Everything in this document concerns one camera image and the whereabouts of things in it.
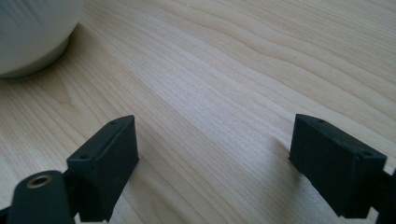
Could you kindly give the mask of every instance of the white round object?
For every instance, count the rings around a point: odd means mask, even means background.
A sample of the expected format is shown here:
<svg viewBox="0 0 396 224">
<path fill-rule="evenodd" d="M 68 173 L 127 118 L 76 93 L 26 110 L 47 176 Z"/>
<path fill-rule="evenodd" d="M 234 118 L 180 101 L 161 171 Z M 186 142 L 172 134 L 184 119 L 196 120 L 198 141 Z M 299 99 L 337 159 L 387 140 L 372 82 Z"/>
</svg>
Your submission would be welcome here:
<svg viewBox="0 0 396 224">
<path fill-rule="evenodd" d="M 32 74 L 58 58 L 82 0 L 0 0 L 0 77 Z"/>
</svg>

